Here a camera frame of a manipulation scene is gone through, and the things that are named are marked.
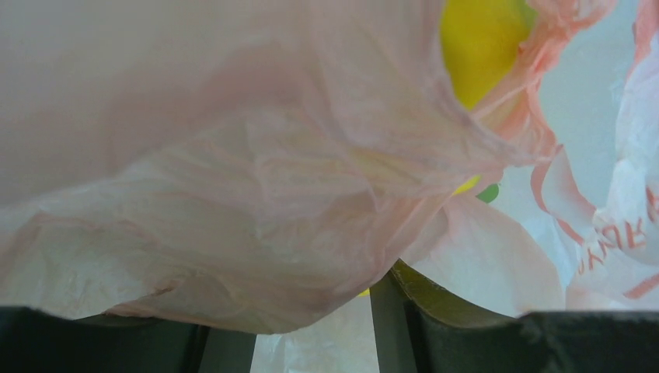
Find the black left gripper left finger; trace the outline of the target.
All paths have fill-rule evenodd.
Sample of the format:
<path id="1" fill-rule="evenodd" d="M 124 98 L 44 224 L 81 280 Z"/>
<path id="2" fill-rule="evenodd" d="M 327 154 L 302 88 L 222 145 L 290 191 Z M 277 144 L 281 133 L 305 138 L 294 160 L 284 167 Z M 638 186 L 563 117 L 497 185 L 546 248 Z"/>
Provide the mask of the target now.
<path id="1" fill-rule="evenodd" d="M 248 372 L 256 337 L 160 319 L 1 309 L 3 372 Z"/>

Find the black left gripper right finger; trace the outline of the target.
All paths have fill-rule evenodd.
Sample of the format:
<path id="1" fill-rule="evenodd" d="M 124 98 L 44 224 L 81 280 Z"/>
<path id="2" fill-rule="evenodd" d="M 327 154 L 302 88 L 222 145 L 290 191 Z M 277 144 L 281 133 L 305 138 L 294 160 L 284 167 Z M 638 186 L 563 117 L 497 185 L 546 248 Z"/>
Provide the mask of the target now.
<path id="1" fill-rule="evenodd" d="M 474 305 L 398 261 L 371 287 L 383 372 L 656 372 L 655 312 L 531 312 Z"/>

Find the pink plastic bag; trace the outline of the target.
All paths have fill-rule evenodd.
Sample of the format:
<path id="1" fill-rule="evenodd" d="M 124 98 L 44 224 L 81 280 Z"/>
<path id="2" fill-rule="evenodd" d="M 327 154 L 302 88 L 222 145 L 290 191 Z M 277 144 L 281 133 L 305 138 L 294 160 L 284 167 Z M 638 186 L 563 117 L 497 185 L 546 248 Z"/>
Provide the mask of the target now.
<path id="1" fill-rule="evenodd" d="M 658 3 L 607 202 L 539 89 L 613 1 L 526 1 L 471 110 L 447 1 L 3 1 L 1 303 L 282 335 L 403 260 L 508 316 L 658 308 Z"/>

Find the yellow fake banana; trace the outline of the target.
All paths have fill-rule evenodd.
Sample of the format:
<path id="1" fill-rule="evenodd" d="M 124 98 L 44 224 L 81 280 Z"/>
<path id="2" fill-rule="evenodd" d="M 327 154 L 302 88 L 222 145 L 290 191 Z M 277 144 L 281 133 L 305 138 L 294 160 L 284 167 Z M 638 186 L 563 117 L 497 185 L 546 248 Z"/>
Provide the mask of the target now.
<path id="1" fill-rule="evenodd" d="M 512 69 L 537 12 L 519 0 L 449 0 L 439 36 L 457 99 L 471 110 Z"/>

